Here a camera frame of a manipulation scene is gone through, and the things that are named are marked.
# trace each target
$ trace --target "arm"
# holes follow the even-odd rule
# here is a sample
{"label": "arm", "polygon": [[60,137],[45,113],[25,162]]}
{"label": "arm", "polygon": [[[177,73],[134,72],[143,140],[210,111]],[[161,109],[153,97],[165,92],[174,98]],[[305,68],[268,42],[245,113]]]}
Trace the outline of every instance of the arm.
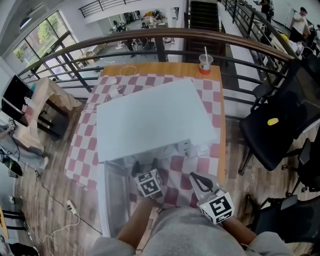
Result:
{"label": "arm", "polygon": [[257,235],[232,216],[222,222],[224,229],[233,236],[239,244],[249,245]]}
{"label": "arm", "polygon": [[294,22],[303,22],[304,18],[293,18]]}
{"label": "arm", "polygon": [[151,198],[143,198],[127,224],[121,229],[117,239],[137,249],[146,231],[149,217],[154,206],[155,203]]}
{"label": "arm", "polygon": [[306,30],[308,31],[308,36],[309,36],[311,34],[311,32],[310,32],[310,28],[308,26],[308,23],[305,23],[305,26],[306,26]]}
{"label": "arm", "polygon": [[2,131],[2,132],[0,132],[0,140],[2,140],[4,137],[6,137],[7,134],[10,133],[10,132],[11,132],[11,130],[9,128],[4,130],[4,131]]}

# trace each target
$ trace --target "computer monitor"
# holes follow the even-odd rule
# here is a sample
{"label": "computer monitor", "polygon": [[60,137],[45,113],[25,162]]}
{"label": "computer monitor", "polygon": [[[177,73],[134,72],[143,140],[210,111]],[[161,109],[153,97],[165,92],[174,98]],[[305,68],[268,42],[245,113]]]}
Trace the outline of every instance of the computer monitor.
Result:
{"label": "computer monitor", "polygon": [[17,75],[12,77],[3,91],[1,111],[22,125],[28,126],[22,109],[25,97],[31,98],[33,91]]}

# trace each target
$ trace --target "window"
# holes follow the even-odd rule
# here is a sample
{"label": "window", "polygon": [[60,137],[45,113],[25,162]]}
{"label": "window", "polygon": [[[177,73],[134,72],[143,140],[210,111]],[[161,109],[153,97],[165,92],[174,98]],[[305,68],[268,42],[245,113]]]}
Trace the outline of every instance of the window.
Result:
{"label": "window", "polygon": [[67,31],[67,26],[56,11],[32,30],[13,52],[27,67],[42,58]]}
{"label": "window", "polygon": [[[66,32],[68,32],[67,26],[61,18],[58,11],[50,15],[44,21],[42,21],[38,26],[35,27],[13,50],[14,54],[18,59],[26,66],[37,62],[41,59],[46,53],[51,54],[53,52],[59,51],[64,47],[75,44],[75,40],[71,35],[66,37]],[[82,51],[75,50],[67,55],[69,61],[74,59],[81,58]],[[49,67],[56,66],[58,64],[64,63],[64,59],[61,56],[53,58],[46,61],[40,67],[35,67],[32,71],[39,72]],[[72,64],[75,69],[79,69],[78,65],[80,63]],[[44,71],[39,73],[39,77],[47,77],[51,75],[56,75],[59,73],[64,73],[71,71],[68,65],[62,65],[54,67],[51,70]],[[51,79],[57,78],[59,80],[70,80],[74,78],[73,73],[61,74],[51,77]]]}
{"label": "window", "polygon": [[25,40],[19,43],[19,45],[13,50],[13,52],[26,67],[39,60],[37,55]]}
{"label": "window", "polygon": [[[68,35],[66,37],[66,39],[64,39],[62,42],[65,47],[72,46],[76,43],[76,41],[74,40],[74,38],[71,35]],[[81,50],[71,51],[70,55],[72,56],[72,58],[74,60],[79,59],[79,58],[83,58]]]}
{"label": "window", "polygon": [[41,22],[25,39],[40,58],[58,40],[47,20]]}
{"label": "window", "polygon": [[58,37],[61,37],[64,33],[68,31],[64,21],[62,20],[60,14],[57,11],[51,16],[49,16],[47,20],[53,27],[53,30],[56,32]]}

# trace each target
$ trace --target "metal railing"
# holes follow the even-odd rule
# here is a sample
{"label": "metal railing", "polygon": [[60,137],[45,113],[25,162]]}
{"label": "metal railing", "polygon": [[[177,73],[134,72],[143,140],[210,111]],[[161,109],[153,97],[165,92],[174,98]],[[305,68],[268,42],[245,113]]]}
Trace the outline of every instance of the metal railing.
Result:
{"label": "metal railing", "polygon": [[103,12],[106,9],[120,6],[120,5],[126,5],[129,3],[137,2],[141,0],[97,0],[91,3],[86,4],[85,6],[82,6],[79,8],[84,18]]}
{"label": "metal railing", "polygon": [[[257,23],[257,20],[260,21],[264,26],[267,27],[267,29],[270,30],[270,34],[273,34],[274,37],[280,42],[284,50],[287,52],[287,54],[297,57],[294,50],[290,47],[290,45],[286,42],[286,40],[280,35],[278,30],[271,25],[269,21],[264,17],[266,16],[264,13],[257,11],[254,9],[251,5],[249,5],[244,0],[222,0],[222,4],[225,6],[225,10],[229,11],[229,13],[232,15],[232,23],[235,22],[235,20],[238,21],[238,24],[240,27],[246,28],[245,34],[243,35],[246,38],[255,39],[258,42],[260,42],[261,37],[264,37],[267,41],[270,42],[268,35],[260,28],[259,24]],[[261,36],[254,32],[253,25],[259,30],[261,33]]]}
{"label": "metal railing", "polygon": [[[226,56],[221,56],[221,55],[212,55],[214,59],[219,60],[221,64],[225,64],[226,62],[231,62],[231,63],[236,63],[236,64],[241,64],[245,65],[251,68],[255,68],[259,71],[266,72],[268,74],[273,74],[276,78],[274,82],[272,83],[273,86],[276,86],[282,78],[285,78],[285,73],[287,71],[287,63],[292,60],[294,57],[288,55],[285,52],[279,51],[273,47],[270,47],[268,45],[265,45],[260,42],[255,42],[252,40],[249,40],[247,38],[243,38],[240,36],[235,36],[231,34],[226,34],[222,32],[215,32],[215,31],[208,31],[208,30],[200,30],[200,29],[192,29],[192,28],[166,28],[166,29],[144,29],[144,30],[130,30],[130,31],[124,31],[124,32],[118,32],[114,33],[108,36],[104,37],[98,37],[98,38],[93,38],[89,40],[85,40],[76,44],[73,44],[71,46],[68,46],[66,48],[63,48],[57,52],[54,52],[36,63],[30,65],[26,69],[24,69],[22,72],[20,72],[18,75],[21,77],[25,75],[26,73],[36,70],[37,67],[41,66],[43,63],[61,56],[64,59],[64,63],[60,63],[58,65],[49,67],[47,69],[43,69],[39,72],[32,73],[28,77],[24,78],[27,84],[33,83],[34,81],[37,81],[39,78],[38,75],[40,73],[43,73],[47,70],[54,69],[56,67],[60,66],[68,66],[70,71],[67,72],[62,72],[62,73],[56,73],[54,76],[59,76],[59,75],[64,75],[64,74],[74,74],[76,78],[70,79],[70,80],[58,80],[56,83],[68,83],[68,82],[74,82],[78,81],[81,83],[81,85],[76,85],[76,86],[64,86],[62,88],[70,89],[70,88],[83,88],[85,87],[88,92],[92,91],[92,87],[94,85],[88,85],[86,81],[89,80],[97,80],[98,77],[93,76],[93,77],[82,77],[81,73],[82,72],[87,72],[87,71],[97,71],[97,70],[102,70],[104,69],[103,66],[97,66],[97,67],[90,67],[90,68],[82,68],[82,69],[76,69],[74,67],[74,63],[79,63],[79,62],[84,62],[87,60],[94,60],[94,59],[100,59],[100,58],[110,58],[110,57],[115,57],[115,56],[127,56],[127,55],[132,55],[132,51],[122,51],[122,52],[117,52],[117,53],[108,53],[104,55],[96,55],[96,56],[89,56],[89,57],[83,57],[75,60],[69,60],[67,57],[67,54],[70,52],[91,47],[91,46],[96,46],[96,45],[101,45],[101,44],[108,44],[111,42],[119,42],[123,40],[133,40],[133,39],[138,39],[138,38],[152,38],[154,39],[155,42],[155,48],[151,50],[138,50],[135,51],[134,53],[136,55],[156,55],[158,57],[159,62],[166,62],[167,61],[167,55],[182,55],[182,56],[199,56],[199,52],[192,52],[192,51],[184,51],[184,50],[166,50],[163,38],[184,38],[184,39],[205,39],[206,41],[209,42],[222,42],[230,45],[236,45],[242,48],[246,48],[249,50],[257,51],[259,53],[262,53],[264,55],[270,56],[272,58],[275,58],[279,60],[280,62],[283,63],[283,68],[280,71],[268,68],[263,65],[259,65],[256,63],[251,63],[248,61],[240,60],[240,59],[235,59],[231,57],[226,57]],[[264,80],[258,80],[254,79],[251,77],[243,76],[243,75],[238,75],[234,73],[221,73],[222,76],[229,76],[233,77],[236,79],[240,80],[245,80],[249,81],[252,83],[256,84],[262,84],[265,81]],[[248,93],[248,94],[253,94],[252,91],[250,90],[245,90],[245,89],[239,89],[240,92],[242,93]]]}
{"label": "metal railing", "polygon": [[[269,22],[265,13],[255,10],[244,0],[221,0],[221,2],[225,6],[225,11],[228,11],[231,15],[232,23],[236,23],[243,37],[255,42],[263,42],[271,47],[276,47],[275,45],[277,43],[281,51],[293,58],[297,58],[294,50],[270,23],[271,17],[269,17]],[[278,62],[277,59],[274,59],[272,56],[264,56],[261,53],[253,51],[251,51],[251,55],[256,63],[266,66],[269,69],[280,71],[283,68],[283,63]],[[265,78],[270,84],[274,81],[274,77],[272,77],[270,73],[265,74]]]}

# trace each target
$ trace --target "laminate floor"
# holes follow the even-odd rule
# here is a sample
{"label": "laminate floor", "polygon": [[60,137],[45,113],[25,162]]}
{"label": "laminate floor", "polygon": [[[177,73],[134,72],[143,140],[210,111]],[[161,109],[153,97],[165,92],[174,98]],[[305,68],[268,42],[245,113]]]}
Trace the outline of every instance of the laminate floor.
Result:
{"label": "laminate floor", "polygon": [[[45,145],[45,152],[49,155],[49,163],[41,173],[41,182],[48,188],[50,194],[66,207],[66,199],[71,199],[80,212],[81,218],[101,232],[98,210],[98,195],[96,191],[86,190],[76,184],[74,180],[65,176],[65,162],[69,146],[76,128],[83,106],[74,109],[70,114],[70,124],[64,138],[52,141],[49,136],[39,131],[40,139]],[[315,139],[317,128],[295,140],[292,148],[301,148],[305,138]],[[253,219],[251,206],[245,204],[245,195],[250,194],[258,203],[267,197],[283,198],[286,191],[292,190],[296,182],[296,175],[287,170],[281,170],[281,164],[274,171],[267,171],[253,157],[244,176],[237,174],[247,147],[239,130],[239,122],[233,119],[226,120],[226,166],[227,177],[225,188],[230,192],[236,207],[235,215],[244,223],[250,224]],[[283,164],[297,164],[294,157],[284,159]],[[300,200],[307,200],[317,196],[317,193],[301,193],[301,186],[297,190]],[[48,192],[37,181],[34,170],[23,168],[23,177],[16,182],[15,196],[23,197],[23,212],[33,231],[43,239],[45,235],[61,229],[67,224],[75,224],[78,218],[66,211],[54,201]],[[19,232],[19,241],[30,244],[26,232]],[[35,244],[42,256],[81,256],[87,255],[95,240],[101,234],[81,221],[77,226],[69,226],[55,235],[55,242],[47,237],[44,243]],[[311,250],[308,243],[288,245],[295,255],[301,255]]]}
{"label": "laminate floor", "polygon": [[[305,134],[301,134],[297,140],[294,140],[290,150],[302,148],[305,139],[309,138],[312,142],[315,140],[318,126],[312,128]],[[284,198],[286,191],[292,191],[298,179],[297,174],[292,171],[282,170],[282,165],[298,167],[296,156],[288,157],[282,160],[278,167],[273,171],[266,170],[263,165],[253,157],[243,176],[238,175],[238,170],[242,166],[243,158],[247,153],[247,146],[239,129],[239,121],[233,119],[226,120],[226,190],[230,192],[235,206],[235,216],[245,225],[252,223],[254,215],[251,205],[246,205],[246,194],[259,204],[266,198]],[[305,201],[312,199],[320,193],[301,192],[302,185],[297,188],[295,195],[298,199]],[[288,244],[295,255],[299,256],[309,253],[312,249],[310,243],[290,243]]]}
{"label": "laminate floor", "polygon": [[[80,217],[101,232],[97,191],[86,190],[65,176],[66,158],[82,110],[83,106],[79,106],[69,113],[70,123],[62,140],[52,141],[46,133],[38,131],[45,146],[45,154],[49,156],[47,167],[40,173],[41,182],[50,191],[50,195],[63,203],[64,207],[67,207],[66,199],[72,200],[80,212]],[[48,109],[45,117],[49,120],[54,115],[55,112]],[[36,178],[35,171],[25,166],[23,177],[16,182],[15,196],[22,196],[22,210],[26,220],[37,236],[43,239],[68,224],[76,224],[78,217],[54,201]],[[55,242],[47,237],[43,243],[34,245],[42,256],[81,256],[88,254],[100,236],[100,233],[81,220],[79,225],[57,232],[54,236]],[[30,244],[26,232],[20,231],[18,237],[21,243]]]}

